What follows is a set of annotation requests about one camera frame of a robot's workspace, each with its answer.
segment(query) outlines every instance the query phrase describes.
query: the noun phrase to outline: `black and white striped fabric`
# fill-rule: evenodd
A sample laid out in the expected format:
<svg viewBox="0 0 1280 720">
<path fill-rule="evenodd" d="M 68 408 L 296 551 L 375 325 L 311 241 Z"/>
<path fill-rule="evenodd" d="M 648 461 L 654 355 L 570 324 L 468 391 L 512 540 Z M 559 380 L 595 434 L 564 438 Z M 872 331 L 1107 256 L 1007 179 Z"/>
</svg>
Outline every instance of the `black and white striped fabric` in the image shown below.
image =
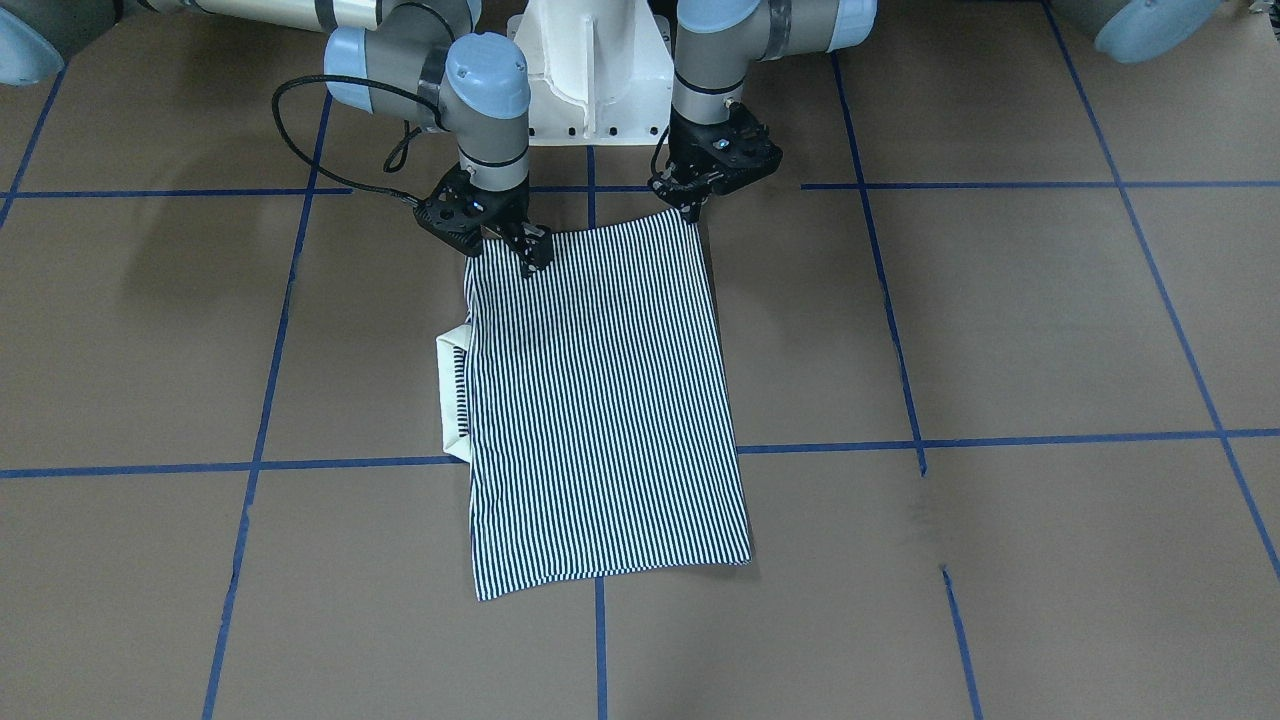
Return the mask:
<svg viewBox="0 0 1280 720">
<path fill-rule="evenodd" d="M 471 260 L 476 594 L 751 559 L 710 290 L 677 211 Z"/>
</svg>

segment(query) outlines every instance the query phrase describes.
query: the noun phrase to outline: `blue tape line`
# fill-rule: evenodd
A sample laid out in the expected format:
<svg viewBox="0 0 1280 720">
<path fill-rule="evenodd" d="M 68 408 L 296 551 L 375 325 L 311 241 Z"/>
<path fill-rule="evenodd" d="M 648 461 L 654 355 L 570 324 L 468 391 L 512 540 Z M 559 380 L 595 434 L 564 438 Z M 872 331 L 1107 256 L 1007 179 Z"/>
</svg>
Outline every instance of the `blue tape line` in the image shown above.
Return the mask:
<svg viewBox="0 0 1280 720">
<path fill-rule="evenodd" d="M 173 465 L 105 465 L 86 468 L 23 468 L 0 470 L 0 479 L 111 478 L 119 475 L 180 475 L 188 473 L 243 473 L 250 462 L 180 462 Z"/>
<path fill-rule="evenodd" d="M 1239 188 L 1280 187 L 1280 181 L 1139 181 L 1125 182 L 1126 187 L 1164 188 Z M 1064 190 L 1112 188 L 1114 181 L 1027 181 L 1027 182 L 805 182 L 800 190 Z"/>
<path fill-rule="evenodd" d="M 586 146 L 586 227 L 595 229 L 595 147 Z"/>
<path fill-rule="evenodd" d="M 1231 438 L 1280 437 L 1280 428 L 1240 428 L 1226 430 Z M 1171 430 L 1155 433 L 1100 433 L 1079 436 L 1021 436 L 923 439 L 925 448 L 964 447 L 1025 447 L 1041 445 L 1105 445 L 1123 442 L 1172 442 L 1193 439 L 1221 439 L 1217 430 Z M 739 455 L 803 455 L 808 452 L 874 452 L 884 450 L 914 450 L 915 441 L 864 441 L 818 442 L 790 445 L 742 445 Z M 259 470 L 325 470 L 342 468 L 413 468 L 425 465 L 458 465 L 461 460 L 449 455 L 421 455 L 401 457 L 335 457 L 312 460 L 262 460 Z M 20 468 L 0 470 L 0 479 L 70 478 L 114 475 L 161 475 L 187 473 L 230 473 L 253 468 L 253 462 L 186 462 L 174 465 L 102 465 L 83 468 Z"/>
<path fill-rule="evenodd" d="M 333 108 L 333 96 L 325 95 L 324 108 L 320 110 L 320 127 L 316 131 L 315 151 L 311 154 L 319 165 L 324 151 L 324 138 L 329 128 L 329 110 Z M 302 202 L 302 217 L 298 219 L 298 233 L 293 241 L 293 259 L 289 261 L 289 279 L 284 288 L 284 302 L 280 306 L 280 322 L 275 331 L 275 348 L 271 352 L 271 370 L 266 377 L 266 391 L 262 393 L 262 416 L 257 428 L 257 439 L 253 445 L 253 461 L 248 471 L 248 482 L 244 484 L 244 503 L 241 506 L 239 529 L 236 533 L 236 552 L 232 555 L 232 578 L 227 585 L 227 597 L 223 600 L 223 616 L 218 628 L 218 642 L 214 646 L 214 661 L 209 669 L 209 685 L 205 689 L 205 707 L 201 714 L 202 720 L 212 720 L 214 703 L 218 700 L 218 683 L 223 674 L 223 659 L 227 656 L 227 638 L 230 634 L 232 614 L 236 610 L 236 593 L 239 589 L 241 568 L 244 564 L 244 547 L 248 543 L 248 511 L 253 506 L 257 495 L 257 478 L 262 462 L 262 451 L 266 447 L 266 430 L 271 421 L 271 405 L 275 401 L 275 384 L 280 374 L 280 359 L 284 355 L 284 337 L 289 329 L 289 302 L 293 297 L 293 284 L 298 275 L 298 259 L 302 256 L 302 246 L 307 236 L 307 224 L 311 220 L 311 205 L 316 188 L 315 167 L 307 178 L 306 200 Z"/>
<path fill-rule="evenodd" d="M 800 190 L 1061 190 L 1111 188 L 1110 181 L 1027 181 L 1027 182 L 806 182 Z"/>
<path fill-rule="evenodd" d="M 1226 437 L 1280 437 L 1280 428 L 1252 428 L 1245 430 L 1226 430 Z"/>
<path fill-rule="evenodd" d="M 804 452 L 863 452 L 870 450 L 915 450 L 915 441 L 813 442 L 796 445 L 740 445 L 739 455 L 795 455 Z"/>
<path fill-rule="evenodd" d="M 264 460 L 262 470 L 333 470 L 340 468 L 417 468 L 424 465 L 462 465 L 452 455 L 424 455 L 417 457 L 342 457 L 334 460 Z"/>
<path fill-rule="evenodd" d="M 964 683 L 969 688 L 969 706 L 973 708 L 973 720 L 982 720 L 982 700 L 978 697 L 978 679 L 973 674 L 973 659 L 969 656 L 969 638 L 964 632 L 964 620 L 960 618 L 960 603 L 956 602 L 955 588 L 951 584 L 951 573 L 947 566 L 942 566 L 942 583 L 947 588 L 947 605 L 951 606 L 951 624 L 956 630 L 956 644 L 960 646 L 960 664 L 964 666 Z"/>
<path fill-rule="evenodd" d="M 1187 439 L 1219 439 L 1217 430 L 1171 430 L 1162 433 L 1102 433 L 1083 436 L 1027 436 L 989 438 L 927 439 L 928 448 L 942 447 L 1018 447 L 1036 445 L 1100 445 L 1121 442 L 1165 442 Z"/>
<path fill-rule="evenodd" d="M 646 184 L 535 184 L 530 192 L 652 192 Z"/>
<path fill-rule="evenodd" d="M 854 160 L 854 173 L 858 176 L 859 195 L 863 201 L 863 217 L 867 220 L 867 236 L 872 243 L 872 256 L 876 260 L 876 278 L 879 279 L 881 293 L 884 296 L 884 319 L 888 322 L 888 334 L 897 354 L 897 373 L 902 380 L 902 400 L 906 402 L 906 418 L 911 424 L 911 439 L 915 442 L 915 459 L 920 464 L 920 475 L 929 471 L 924 457 L 924 445 L 920 442 L 920 421 L 915 414 L 915 400 L 911 396 L 911 378 L 906 372 L 906 355 L 902 354 L 902 340 L 897 332 L 897 318 L 893 315 L 893 297 L 888 291 L 888 277 L 884 274 L 884 258 L 881 255 L 879 236 L 876 232 L 876 218 L 872 215 L 872 199 L 867 192 L 867 176 L 863 173 L 863 158 L 858 151 L 858 135 L 854 132 L 854 117 L 849 111 L 845 96 L 845 78 L 840 72 L 840 59 L 831 53 L 831 70 L 836 78 L 836 94 L 840 97 L 840 111 L 845 117 L 845 135 L 849 137 L 849 154 Z"/>
<path fill-rule="evenodd" d="M 609 720 L 609 662 L 604 578 L 595 579 L 595 717 Z"/>
<path fill-rule="evenodd" d="M 31 156 L 36 152 L 36 143 L 40 142 L 40 133 L 45 132 L 45 123 L 49 120 L 49 111 L 54 109 L 54 100 L 58 100 L 58 91 L 63 88 L 63 78 L 67 77 L 67 68 L 63 68 L 54 78 L 54 85 L 49 88 L 49 96 L 45 97 L 45 106 L 40 109 L 40 117 L 36 118 L 36 127 L 31 131 L 31 138 L 27 141 L 27 149 L 22 154 L 22 161 L 18 163 L 18 172 L 13 174 L 13 182 L 9 183 L 9 195 L 4 199 L 4 205 L 0 205 L 0 228 L 4 227 L 5 220 L 9 219 L 9 210 L 13 209 L 13 201 L 18 196 L 18 188 L 22 187 L 22 178 L 27 176 L 27 168 L 31 165 Z"/>
<path fill-rule="evenodd" d="M 1062 38 L 1062 31 L 1057 27 L 1057 20 L 1053 19 L 1053 13 L 1050 9 L 1048 1 L 1042 0 L 1041 8 L 1044 10 L 1044 17 L 1048 19 L 1050 29 L 1053 32 L 1053 38 L 1057 41 L 1059 50 L 1062 53 L 1062 60 L 1066 63 L 1066 69 L 1071 74 L 1071 82 L 1075 83 L 1075 91 L 1079 94 L 1080 101 L 1084 104 L 1084 110 L 1089 115 L 1089 123 L 1093 126 L 1093 133 L 1098 138 L 1098 146 L 1102 147 L 1102 155 L 1107 160 L 1107 167 L 1111 168 L 1111 177 L 1115 179 L 1116 190 L 1120 191 L 1120 199 L 1124 201 L 1125 211 L 1129 214 L 1129 224 L 1133 225 L 1133 232 L 1138 238 L 1138 245 L 1142 246 L 1142 255 L 1147 260 L 1147 268 L 1151 270 L 1151 277 L 1156 283 L 1156 288 L 1160 291 L 1160 299 L 1165 304 L 1165 310 L 1169 313 L 1170 322 L 1174 324 L 1178 343 L 1183 347 L 1183 355 L 1185 355 L 1187 364 L 1190 366 L 1192 375 L 1196 378 L 1196 387 L 1199 388 L 1201 397 L 1204 401 L 1204 407 L 1208 410 L 1210 419 L 1213 423 L 1213 429 L 1217 430 L 1217 437 L 1221 439 L 1222 452 L 1226 454 L 1228 464 L 1231 466 L 1231 473 L 1235 475 L 1235 483 L 1240 488 L 1240 495 L 1244 497 L 1244 505 L 1248 507 L 1249 516 L 1253 519 L 1253 527 L 1257 529 L 1258 538 L 1262 541 L 1262 548 L 1266 551 L 1267 559 L 1271 561 L 1271 570 L 1275 573 L 1276 580 L 1280 580 L 1280 556 L 1276 555 L 1275 543 L 1271 542 L 1271 533 L 1267 532 L 1267 525 L 1262 520 L 1262 514 L 1258 512 L 1257 502 L 1253 500 L 1253 492 L 1249 489 L 1249 483 L 1244 478 L 1244 471 L 1240 470 L 1240 465 L 1235 460 L 1235 451 L 1231 448 L 1230 437 L 1222 427 L 1222 420 L 1219 416 L 1217 407 L 1213 405 L 1213 397 L 1208 392 L 1208 384 L 1204 382 L 1204 375 L 1201 373 L 1199 363 L 1196 360 L 1196 354 L 1192 351 L 1192 345 L 1187 338 L 1187 332 L 1183 329 L 1183 323 L 1178 318 L 1178 310 L 1174 307 L 1172 297 L 1169 295 L 1169 290 L 1165 287 L 1165 281 L 1160 274 L 1160 268 L 1156 265 L 1156 256 L 1151 251 L 1151 245 L 1147 242 L 1147 233 L 1142 229 L 1142 222 L 1138 219 L 1138 211 L 1134 209 L 1133 200 L 1129 197 L 1125 182 L 1120 177 L 1120 168 L 1116 165 L 1115 158 L 1111 155 L 1111 147 L 1107 145 L 1107 138 L 1102 133 L 1102 126 L 1098 123 L 1098 117 L 1093 111 L 1093 104 L 1089 102 L 1089 96 L 1084 91 L 1084 83 L 1080 81 L 1080 74 L 1075 69 L 1075 63 L 1071 60 L 1071 53 L 1066 47 L 1066 41 Z"/>
<path fill-rule="evenodd" d="M 292 195 L 351 195 L 349 187 L 246 187 L 227 190 L 56 190 L 44 192 L 19 192 L 23 200 L 58 200 L 67 197 L 257 197 Z"/>
<path fill-rule="evenodd" d="M 1125 187 L 1280 187 L 1280 181 L 1125 181 Z"/>
</svg>

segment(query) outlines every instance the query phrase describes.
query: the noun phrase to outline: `black cable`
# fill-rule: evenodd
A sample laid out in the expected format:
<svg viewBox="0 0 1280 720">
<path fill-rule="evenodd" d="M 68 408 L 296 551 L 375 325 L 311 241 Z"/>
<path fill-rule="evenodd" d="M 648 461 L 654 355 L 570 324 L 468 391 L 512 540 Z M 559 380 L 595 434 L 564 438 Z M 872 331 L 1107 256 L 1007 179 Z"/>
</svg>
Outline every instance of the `black cable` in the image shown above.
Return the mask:
<svg viewBox="0 0 1280 720">
<path fill-rule="evenodd" d="M 415 128 L 408 124 L 408 120 L 404 120 L 404 137 L 396 143 L 396 147 L 392 147 L 390 154 L 383 160 L 384 173 L 398 173 L 404 169 L 404 163 L 408 161 L 408 146 L 420 135 L 422 135 L 422 128 Z"/>
<path fill-rule="evenodd" d="M 671 126 L 667 126 L 667 128 L 662 131 L 662 136 L 658 138 L 658 145 L 653 146 L 653 158 L 649 158 L 649 172 L 652 176 L 658 174 L 658 154 L 662 152 L 662 143 L 667 142 L 667 133 L 669 132 Z"/>
<path fill-rule="evenodd" d="M 376 79 L 361 78 L 355 76 L 329 76 L 329 74 L 302 76 L 280 85 L 280 87 L 275 88 L 275 94 L 271 95 L 271 117 L 275 119 L 275 129 L 280 133 L 280 138 L 284 140 L 284 143 L 289 146 L 289 150 L 292 150 L 294 155 L 301 158 L 303 163 L 310 165 L 312 170 L 320 173 L 321 176 L 334 182 L 340 182 L 347 187 L 364 190 L 365 192 L 378 192 L 380 195 L 389 195 L 392 197 L 398 199 L 402 202 L 417 208 L 422 201 L 410 195 L 408 192 L 404 192 L 403 190 L 396 190 L 394 187 L 384 187 L 379 184 L 366 184 L 326 170 L 323 165 L 320 165 L 320 163 L 315 158 L 307 155 L 301 147 L 297 146 L 296 142 L 293 142 L 293 137 L 289 136 L 289 131 L 284 129 L 284 120 L 280 118 L 280 97 L 283 97 L 285 92 L 293 88 L 302 87 L 303 85 L 315 85 L 319 82 L 342 82 L 348 85 L 360 85 L 374 90 L 381 90 L 383 92 L 390 92 L 392 95 L 398 95 L 406 100 L 412 100 L 413 102 L 417 102 L 419 105 L 422 105 L 426 109 L 431 110 L 431 115 L 435 119 L 435 124 L 442 129 L 444 129 L 444 123 L 440 120 L 440 109 L 436 108 L 434 102 L 422 97 L 421 95 L 413 95 L 412 92 L 408 92 L 407 90 L 401 90 L 394 85 L 388 85 L 385 82 L 378 82 Z"/>
</svg>

